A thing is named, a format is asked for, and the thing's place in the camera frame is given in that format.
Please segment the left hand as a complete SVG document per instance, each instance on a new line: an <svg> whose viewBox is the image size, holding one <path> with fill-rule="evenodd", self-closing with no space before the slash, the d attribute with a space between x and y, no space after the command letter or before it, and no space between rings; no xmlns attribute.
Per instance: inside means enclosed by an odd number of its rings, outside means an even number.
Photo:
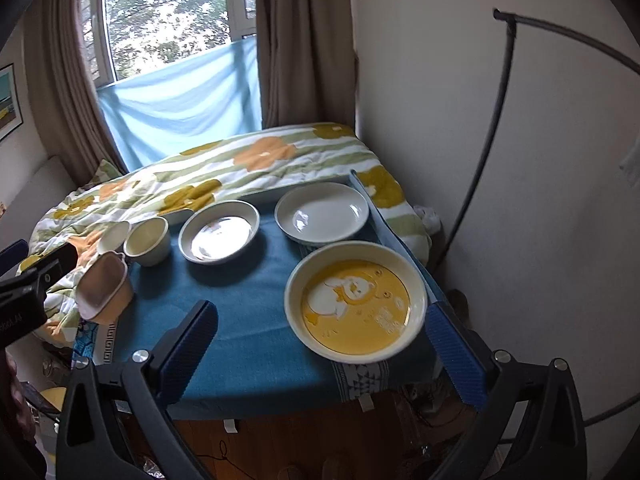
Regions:
<svg viewBox="0 0 640 480"><path fill-rule="evenodd" d="M1 350L1 449L35 442L36 426L17 377L17 365Z"/></svg>

